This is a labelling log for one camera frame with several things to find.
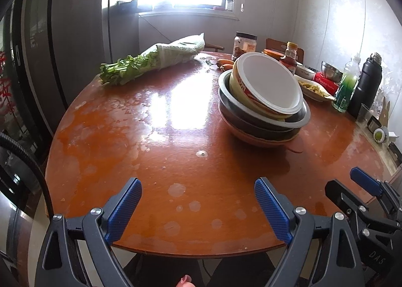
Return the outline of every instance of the round wooden table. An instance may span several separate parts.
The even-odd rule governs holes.
[[[117,247],[171,256],[222,257],[280,245],[255,197],[266,176],[295,206],[337,210],[324,186],[338,179],[363,201],[349,178],[359,166],[390,174],[351,117],[310,99],[300,131],[304,152],[260,149],[236,139],[218,111],[218,53],[143,75],[124,86],[96,77],[64,115],[46,168],[55,213],[81,216],[120,191],[130,177],[142,198]]]

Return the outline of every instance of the white lid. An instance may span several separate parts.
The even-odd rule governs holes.
[[[282,114],[295,114],[303,106],[303,93],[293,74],[277,60],[257,52],[238,58],[240,78],[265,106]]]

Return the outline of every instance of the screw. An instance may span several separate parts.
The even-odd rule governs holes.
[[[63,217],[63,216],[62,216],[61,214],[57,213],[57,214],[55,214],[55,215],[53,216],[53,220],[54,220],[54,221],[59,221],[62,217]]]
[[[299,215],[305,215],[306,212],[307,212],[306,209],[303,208],[303,207],[297,207],[297,208],[295,209],[295,211],[296,211],[296,213],[299,214]]]
[[[335,214],[335,218],[338,219],[338,220],[343,220],[345,218],[345,216],[342,213],[337,212]]]
[[[102,212],[102,209],[101,208],[93,208],[92,210],[91,210],[91,215],[98,215],[98,214],[100,214]]]

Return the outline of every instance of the blue gripper pad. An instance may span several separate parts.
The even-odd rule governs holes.
[[[121,238],[141,196],[142,185],[141,182],[136,179],[109,217],[107,233],[105,235],[106,243],[110,245]]]
[[[293,238],[289,218],[262,179],[255,181],[254,193],[277,239],[289,245]]]
[[[374,178],[366,174],[359,167],[352,168],[350,171],[350,178],[365,189],[371,196],[381,196],[382,188]]]

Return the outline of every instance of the black thermos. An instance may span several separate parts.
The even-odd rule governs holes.
[[[357,118],[361,104],[364,104],[368,109],[371,108],[381,79],[381,56],[375,52],[363,64],[359,82],[348,106],[348,113]]]

